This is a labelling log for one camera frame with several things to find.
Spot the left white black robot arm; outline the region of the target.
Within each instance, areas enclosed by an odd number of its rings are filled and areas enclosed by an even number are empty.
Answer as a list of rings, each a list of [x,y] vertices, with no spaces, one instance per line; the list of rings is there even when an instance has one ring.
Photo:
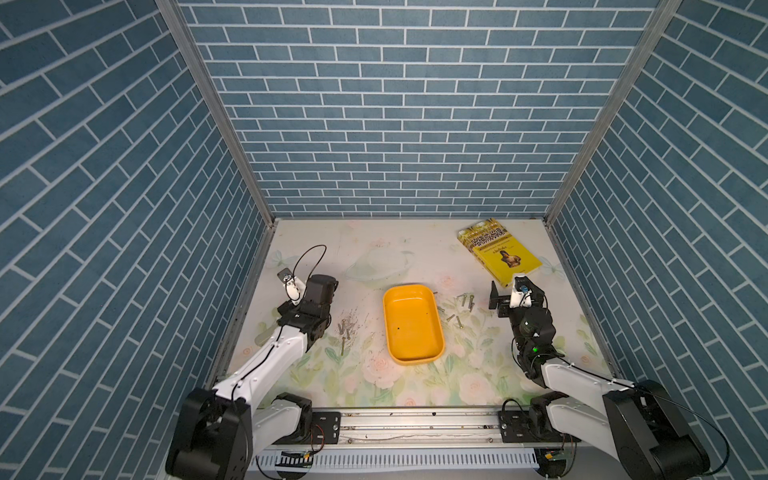
[[[259,405],[289,368],[331,325],[338,281],[308,278],[299,297],[278,307],[277,328],[235,373],[210,389],[192,390],[181,404],[165,462],[177,479],[243,479],[252,460],[277,441],[298,442],[311,433],[312,401],[282,393]]]

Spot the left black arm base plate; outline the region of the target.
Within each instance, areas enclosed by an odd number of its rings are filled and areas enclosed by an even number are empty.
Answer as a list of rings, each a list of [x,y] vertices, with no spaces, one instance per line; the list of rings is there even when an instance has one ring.
[[[339,442],[342,415],[339,411],[313,411],[310,420],[301,420],[297,430],[279,439],[278,445],[336,445]]]

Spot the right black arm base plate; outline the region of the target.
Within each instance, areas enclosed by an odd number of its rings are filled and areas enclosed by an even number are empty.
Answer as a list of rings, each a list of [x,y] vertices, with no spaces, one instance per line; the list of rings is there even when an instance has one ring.
[[[527,411],[499,410],[497,412],[502,442],[513,443],[580,443],[581,440],[558,432],[538,431],[531,423]]]

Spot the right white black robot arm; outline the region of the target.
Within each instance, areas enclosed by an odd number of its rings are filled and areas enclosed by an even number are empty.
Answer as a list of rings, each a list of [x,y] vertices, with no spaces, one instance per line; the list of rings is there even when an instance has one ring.
[[[686,419],[694,410],[674,401],[660,383],[609,378],[568,360],[554,345],[547,295],[528,277],[516,276],[509,294],[492,288],[489,308],[510,322],[517,366],[548,391],[528,408],[536,437],[584,440],[616,459],[632,479],[712,477],[728,465],[731,445],[712,465]]]

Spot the placed silver screws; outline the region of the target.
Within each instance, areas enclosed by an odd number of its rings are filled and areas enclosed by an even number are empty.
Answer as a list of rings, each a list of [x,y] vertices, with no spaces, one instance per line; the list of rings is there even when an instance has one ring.
[[[352,344],[357,337],[357,331],[359,329],[358,322],[357,309],[351,309],[342,314],[342,318],[337,325],[341,356],[345,356],[351,351]]]
[[[469,330],[480,324],[475,315],[475,295],[462,293],[457,296],[439,294],[437,309],[441,319],[459,330]]]

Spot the yellow plastic storage tray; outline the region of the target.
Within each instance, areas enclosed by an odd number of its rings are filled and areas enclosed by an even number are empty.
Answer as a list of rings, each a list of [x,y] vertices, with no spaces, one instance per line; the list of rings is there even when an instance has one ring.
[[[395,286],[382,299],[387,348],[399,365],[438,360],[446,348],[433,291],[420,284]]]

